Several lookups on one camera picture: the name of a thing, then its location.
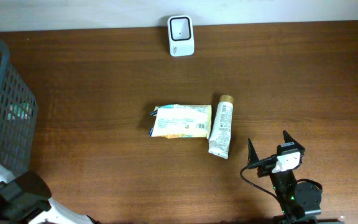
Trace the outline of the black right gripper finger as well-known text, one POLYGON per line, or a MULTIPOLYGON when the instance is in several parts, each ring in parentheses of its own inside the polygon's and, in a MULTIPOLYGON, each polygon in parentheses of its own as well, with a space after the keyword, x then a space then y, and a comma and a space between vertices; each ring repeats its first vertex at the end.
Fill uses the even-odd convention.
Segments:
POLYGON ((253 146, 251 139, 248 139, 248 160, 247 160, 247 168, 254 169, 258 166, 259 158, 253 146))
POLYGON ((284 154, 294 152, 295 149, 297 149, 302 156, 304 155, 305 148, 295 139, 293 139, 286 130, 283 130, 283 138, 285 143, 282 145, 282 152, 284 154))

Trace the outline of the white tube with tan cap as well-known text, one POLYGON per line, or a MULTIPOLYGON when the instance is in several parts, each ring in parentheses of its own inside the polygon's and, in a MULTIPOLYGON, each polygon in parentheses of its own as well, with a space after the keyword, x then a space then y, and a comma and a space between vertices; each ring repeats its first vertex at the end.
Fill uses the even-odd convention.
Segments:
POLYGON ((229 154, 233 102, 234 98, 230 95, 220 96, 213 128, 208 141, 208 152, 223 159, 228 159, 229 154))

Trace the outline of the yellow wet wipes pack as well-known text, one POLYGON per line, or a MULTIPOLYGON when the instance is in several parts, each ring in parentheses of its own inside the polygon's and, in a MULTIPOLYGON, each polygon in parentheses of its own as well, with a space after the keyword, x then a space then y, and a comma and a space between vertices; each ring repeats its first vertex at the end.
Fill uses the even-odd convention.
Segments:
POLYGON ((151 137, 208 139, 211 133, 211 105, 156 106, 150 115, 155 117, 151 137))

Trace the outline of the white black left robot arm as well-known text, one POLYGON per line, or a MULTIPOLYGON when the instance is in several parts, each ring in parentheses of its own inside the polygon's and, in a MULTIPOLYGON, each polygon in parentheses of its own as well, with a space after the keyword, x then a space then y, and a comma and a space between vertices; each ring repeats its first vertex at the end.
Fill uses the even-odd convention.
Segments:
POLYGON ((97 224, 98 220, 66 208, 35 172, 16 177, 0 165, 0 223, 97 224))

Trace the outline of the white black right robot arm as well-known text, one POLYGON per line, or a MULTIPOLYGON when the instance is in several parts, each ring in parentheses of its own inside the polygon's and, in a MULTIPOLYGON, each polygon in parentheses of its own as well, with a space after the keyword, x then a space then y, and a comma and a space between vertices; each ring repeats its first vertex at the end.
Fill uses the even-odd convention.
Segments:
POLYGON ((240 177, 249 185, 271 195, 279 204, 282 215, 273 217, 278 224, 296 223, 341 223, 340 220, 319 220, 323 186, 310 179, 297 179, 293 171, 302 165, 305 148, 283 131, 284 143, 277 146, 277 152, 265 159, 259 159, 251 140, 248 140, 247 165, 240 171, 240 177), (259 178, 268 176, 274 192, 245 178, 245 170, 257 169, 259 178))

